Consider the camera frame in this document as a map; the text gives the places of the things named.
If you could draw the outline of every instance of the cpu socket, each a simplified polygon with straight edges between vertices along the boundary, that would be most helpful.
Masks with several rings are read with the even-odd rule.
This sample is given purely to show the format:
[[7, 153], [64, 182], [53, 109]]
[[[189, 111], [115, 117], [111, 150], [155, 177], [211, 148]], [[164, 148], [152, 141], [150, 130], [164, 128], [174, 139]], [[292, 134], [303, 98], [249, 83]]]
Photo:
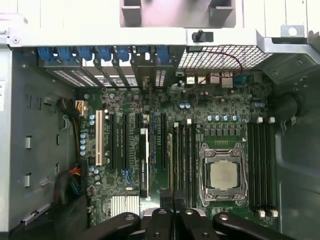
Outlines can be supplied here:
[[242, 144], [232, 149], [211, 149], [201, 144], [199, 195], [204, 207], [211, 201], [237, 201], [246, 197], [248, 184]]

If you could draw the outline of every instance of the perforated metal mesh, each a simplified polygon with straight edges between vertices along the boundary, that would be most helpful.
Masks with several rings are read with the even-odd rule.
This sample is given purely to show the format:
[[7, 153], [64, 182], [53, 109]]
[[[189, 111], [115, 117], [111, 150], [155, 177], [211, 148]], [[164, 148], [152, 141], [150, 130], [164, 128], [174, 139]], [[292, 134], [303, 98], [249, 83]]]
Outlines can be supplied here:
[[157, 70], [155, 72], [155, 85], [157, 87], [162, 87], [164, 85], [166, 77], [166, 70]]
[[73, 85], [75, 85], [77, 87], [84, 87], [85, 86], [81, 82], [79, 82], [78, 80], [74, 79], [72, 76], [70, 76], [69, 74], [65, 73], [62, 70], [54, 70], [52, 72], [57, 74], [58, 76], [60, 76], [64, 80], [70, 82], [71, 84], [73, 84]]
[[[95, 75], [94, 77], [96, 79], [98, 79], [105, 87], [111, 87], [111, 84], [108, 82], [108, 80], [103, 75]], [[117, 87], [124, 87], [125, 86], [124, 82], [121, 80], [121, 78], [118, 75], [111, 75], [110, 77], [112, 78], [115, 85], [117, 85]], [[130, 87], [137, 87], [138, 86], [136, 77], [134, 75], [126, 75], [125, 77], [129, 83]]]
[[88, 84], [91, 87], [96, 87], [97, 84], [95, 84], [89, 77], [87, 77], [83, 72], [78, 70], [71, 70], [71, 72], [76, 75], [79, 79], [84, 81], [86, 84]]
[[262, 52], [257, 46], [213, 46], [203, 47], [202, 52], [184, 51], [179, 63], [181, 69], [240, 69], [239, 63], [228, 55], [215, 54], [222, 52], [237, 58], [244, 69], [251, 69], [272, 54]]

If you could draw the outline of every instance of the green circuit board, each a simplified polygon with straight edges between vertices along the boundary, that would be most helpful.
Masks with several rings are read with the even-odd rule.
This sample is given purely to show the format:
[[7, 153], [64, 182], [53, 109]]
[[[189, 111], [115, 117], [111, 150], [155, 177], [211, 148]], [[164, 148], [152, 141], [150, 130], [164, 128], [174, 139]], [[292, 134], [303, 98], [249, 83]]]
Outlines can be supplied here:
[[[171, 189], [185, 192], [186, 206], [203, 209], [210, 219], [225, 211], [276, 230], [277, 218], [257, 217], [247, 195], [237, 201], [211, 201], [203, 206], [199, 198], [198, 175], [201, 143], [207, 143], [212, 149], [232, 149], [235, 143], [241, 143], [250, 188], [253, 180], [249, 179], [247, 123], [257, 117], [268, 117], [267, 103], [271, 93], [269, 81], [246, 81], [235, 84], [232, 89], [214, 84], [197, 87], [174, 84], [166, 90], [149, 89], [147, 92], [140, 89], [80, 89], [78, 100], [87, 101], [88, 116], [107, 110], [103, 133], [106, 154], [102, 166], [95, 166], [96, 127], [89, 117], [83, 117], [81, 121], [81, 133], [87, 135], [82, 161], [88, 168], [85, 185], [93, 206], [90, 224], [94, 226], [119, 213], [119, 209], [114, 209], [119, 206], [113, 205], [119, 199], [114, 200], [114, 196], [137, 197], [135, 204], [142, 216], [144, 210], [160, 207], [161, 190]], [[257, 107], [256, 102], [265, 103], [265, 106]], [[142, 196], [140, 189], [141, 128], [147, 128], [149, 134], [148, 197]], [[182, 162], [179, 155], [191, 159], [190, 164]], [[270, 191], [273, 205], [276, 205], [274, 163], [271, 166]], [[190, 179], [184, 173], [186, 168]]]

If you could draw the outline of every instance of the label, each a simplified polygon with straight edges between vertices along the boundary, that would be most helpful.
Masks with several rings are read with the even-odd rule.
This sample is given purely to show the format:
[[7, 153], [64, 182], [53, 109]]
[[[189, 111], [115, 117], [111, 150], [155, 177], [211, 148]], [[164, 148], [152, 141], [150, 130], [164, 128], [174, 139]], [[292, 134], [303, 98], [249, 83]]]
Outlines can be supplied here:
[[4, 111], [4, 106], [5, 106], [5, 89], [6, 85], [4, 82], [0, 83], [0, 111]]

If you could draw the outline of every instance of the motherboard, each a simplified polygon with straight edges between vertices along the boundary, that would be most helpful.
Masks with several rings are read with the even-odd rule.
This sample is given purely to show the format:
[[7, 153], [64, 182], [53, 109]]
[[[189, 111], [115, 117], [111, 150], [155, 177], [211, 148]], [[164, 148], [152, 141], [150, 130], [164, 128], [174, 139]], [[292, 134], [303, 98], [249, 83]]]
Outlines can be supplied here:
[[224, 211], [277, 229], [272, 83], [231, 81], [78, 90], [92, 226], [143, 216], [169, 190], [209, 219]]

